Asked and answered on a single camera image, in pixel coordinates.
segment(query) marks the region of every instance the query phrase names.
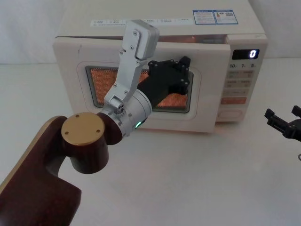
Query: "white microwave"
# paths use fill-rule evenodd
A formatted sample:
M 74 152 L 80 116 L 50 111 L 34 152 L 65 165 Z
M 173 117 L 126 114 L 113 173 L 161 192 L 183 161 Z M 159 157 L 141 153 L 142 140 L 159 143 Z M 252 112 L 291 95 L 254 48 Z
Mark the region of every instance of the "white microwave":
M 191 59 L 188 94 L 169 95 L 142 128 L 213 132 L 216 121 L 243 120 L 268 44 L 247 0 L 78 0 L 54 42 L 75 113 L 101 111 L 130 19 L 159 29 L 151 60 Z

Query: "white table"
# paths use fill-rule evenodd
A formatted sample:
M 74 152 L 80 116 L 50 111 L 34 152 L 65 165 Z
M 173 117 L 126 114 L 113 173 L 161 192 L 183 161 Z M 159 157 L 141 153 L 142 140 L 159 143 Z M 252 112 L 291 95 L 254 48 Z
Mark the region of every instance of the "white table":
M 301 105 L 301 59 L 266 59 L 246 118 L 214 134 L 138 130 L 94 175 L 66 159 L 82 190 L 73 226 L 299 226 L 301 143 L 266 125 Z M 72 110 L 57 65 L 0 65 L 0 181 L 42 124 Z

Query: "microwave button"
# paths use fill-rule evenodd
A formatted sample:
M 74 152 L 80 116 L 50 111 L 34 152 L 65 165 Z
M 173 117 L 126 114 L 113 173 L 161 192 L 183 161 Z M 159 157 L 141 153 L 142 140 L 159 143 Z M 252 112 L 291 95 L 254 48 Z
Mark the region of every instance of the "microwave button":
M 249 89 L 225 89 L 223 97 L 244 97 L 249 93 Z
M 223 97 L 221 105 L 244 105 L 246 97 Z
M 251 79 L 253 78 L 254 71 L 242 71 L 241 78 L 242 79 Z
M 229 71 L 227 74 L 228 79 L 236 79 L 239 77 L 240 71 Z
M 240 80 L 238 83 L 238 87 L 250 87 L 251 83 L 251 80 Z
M 235 119 L 242 115 L 240 110 L 226 110 L 219 113 L 219 117 L 223 119 Z
M 233 83 L 237 83 L 237 82 L 238 82 L 237 80 L 228 80 L 227 84 L 233 84 Z

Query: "green led light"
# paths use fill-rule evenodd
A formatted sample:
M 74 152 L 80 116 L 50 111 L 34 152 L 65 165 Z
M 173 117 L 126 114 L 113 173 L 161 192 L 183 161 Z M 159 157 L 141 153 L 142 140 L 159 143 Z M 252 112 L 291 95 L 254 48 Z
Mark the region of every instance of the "green led light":
M 135 129 L 138 128 L 141 125 L 141 121 L 137 123 L 137 125 L 135 126 Z

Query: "microwave window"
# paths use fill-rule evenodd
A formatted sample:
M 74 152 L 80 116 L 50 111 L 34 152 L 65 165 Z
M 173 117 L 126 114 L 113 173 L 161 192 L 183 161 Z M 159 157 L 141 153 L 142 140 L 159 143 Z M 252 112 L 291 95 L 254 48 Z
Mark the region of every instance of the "microwave window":
M 96 107 L 102 108 L 104 105 L 104 97 L 116 80 L 118 68 L 87 66 L 86 72 L 93 103 Z M 147 77 L 148 70 L 143 70 L 139 82 L 142 82 Z M 189 80 L 190 85 L 187 95 L 170 94 L 161 101 L 153 111 L 173 113 L 189 112 L 193 73 L 189 74 Z
M 232 60 L 255 60 L 258 55 L 259 49 L 236 49 L 233 51 Z

